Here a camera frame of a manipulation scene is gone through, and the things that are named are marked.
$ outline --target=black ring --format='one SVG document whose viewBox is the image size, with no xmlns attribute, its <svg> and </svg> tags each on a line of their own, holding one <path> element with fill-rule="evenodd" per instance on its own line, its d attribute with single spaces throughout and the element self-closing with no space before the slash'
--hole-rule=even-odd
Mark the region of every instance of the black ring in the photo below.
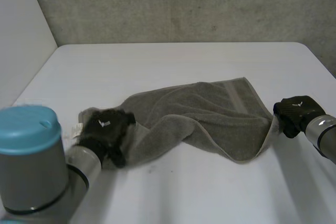
<svg viewBox="0 0 336 224">
<path fill-rule="evenodd" d="M 89 189 L 89 180 L 88 178 L 85 176 L 85 174 L 78 169 L 77 167 L 73 166 L 73 165 L 69 165 L 67 164 L 68 169 L 72 170 L 73 172 L 77 173 L 84 181 L 85 185 L 86 185 L 86 189 Z"/>
<path fill-rule="evenodd" d="M 326 132 L 328 132 L 329 130 L 331 130 L 332 128 L 335 128 L 335 127 L 336 127 L 336 124 L 334 124 L 333 126 L 330 126 L 329 128 L 326 128 L 324 131 L 322 131 L 322 133 L 320 134 L 320 136 L 317 140 L 317 147 L 319 148 L 319 150 L 321 150 L 320 143 L 321 143 L 321 140 L 322 140 L 323 136 L 326 134 Z"/>
<path fill-rule="evenodd" d="M 65 189 L 54 200 L 52 200 L 51 202 L 48 202 L 48 203 L 46 203 L 46 204 L 44 204 L 44 205 L 36 208 L 36 209 L 33 209 L 33 210 L 22 210 L 22 211 L 20 211 L 20 210 L 12 210 L 12 209 L 10 209 L 8 207 L 5 207 L 5 206 L 4 206 L 4 208 L 5 208 L 5 210 L 7 212 L 9 212 L 10 214 L 14 214 L 14 215 L 29 215 L 29 214 L 33 214 L 35 212 L 42 211 L 42 210 L 50 207 L 51 205 L 55 204 L 57 201 L 59 201 L 63 197 L 63 195 L 65 194 L 65 192 L 67 191 L 67 189 L 69 187 L 69 184 L 70 183 L 67 184 L 67 186 L 65 187 Z"/>
</svg>

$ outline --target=black glove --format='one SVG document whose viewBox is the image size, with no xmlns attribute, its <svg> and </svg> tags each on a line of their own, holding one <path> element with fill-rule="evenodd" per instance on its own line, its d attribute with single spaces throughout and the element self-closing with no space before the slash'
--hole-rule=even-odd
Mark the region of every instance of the black glove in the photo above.
<svg viewBox="0 0 336 224">
<path fill-rule="evenodd" d="M 132 113 L 114 109 L 95 111 L 84 125 L 78 145 L 92 150 L 100 163 L 108 156 L 117 168 L 123 168 L 126 159 L 120 145 L 130 124 L 135 124 Z"/>
<path fill-rule="evenodd" d="M 282 99 L 274 104 L 273 112 L 283 123 L 283 133 L 289 138 L 296 137 L 300 131 L 306 132 L 311 120 L 325 115 L 323 108 L 306 95 Z"/>
</svg>

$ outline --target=gray towel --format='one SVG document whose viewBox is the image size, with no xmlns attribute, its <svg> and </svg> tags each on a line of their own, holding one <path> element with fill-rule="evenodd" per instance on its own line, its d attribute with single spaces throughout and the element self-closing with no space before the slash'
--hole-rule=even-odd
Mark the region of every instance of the gray towel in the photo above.
<svg viewBox="0 0 336 224">
<path fill-rule="evenodd" d="M 278 129 L 246 78 L 143 92 L 116 109 L 134 113 L 137 122 L 121 146 L 128 166 L 157 158 L 182 141 L 241 164 L 264 151 L 270 129 Z M 85 124 L 96 110 L 82 111 L 79 122 Z M 114 167 L 104 161 L 103 168 Z"/>
</svg>

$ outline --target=table surface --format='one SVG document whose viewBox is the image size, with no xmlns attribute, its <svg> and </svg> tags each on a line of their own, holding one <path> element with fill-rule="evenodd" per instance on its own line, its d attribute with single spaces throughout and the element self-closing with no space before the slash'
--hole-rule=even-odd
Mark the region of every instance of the table surface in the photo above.
<svg viewBox="0 0 336 224">
<path fill-rule="evenodd" d="M 302 44 L 178 43 L 58 48 L 16 104 L 54 109 L 69 145 L 81 110 L 198 81 L 246 77 L 273 104 L 310 95 L 336 115 L 336 80 Z M 180 144 L 134 169 L 103 171 L 73 223 L 335 223 L 336 166 L 301 133 L 283 135 L 256 160 L 235 164 Z"/>
</svg>

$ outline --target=white logo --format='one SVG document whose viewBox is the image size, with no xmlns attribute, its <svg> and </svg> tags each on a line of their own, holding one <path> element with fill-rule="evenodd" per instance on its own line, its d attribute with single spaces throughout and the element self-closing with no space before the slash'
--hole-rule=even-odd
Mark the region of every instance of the white logo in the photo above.
<svg viewBox="0 0 336 224">
<path fill-rule="evenodd" d="M 293 106 L 297 106 L 297 107 L 301 107 L 301 105 L 303 104 L 303 102 L 299 103 L 299 104 L 292 104 Z"/>
<path fill-rule="evenodd" d="M 102 123 L 100 120 L 98 120 L 98 123 L 99 123 L 102 127 L 104 127 L 104 126 L 108 126 L 108 125 L 111 124 L 110 121 L 107 121 L 106 123 Z"/>
</svg>

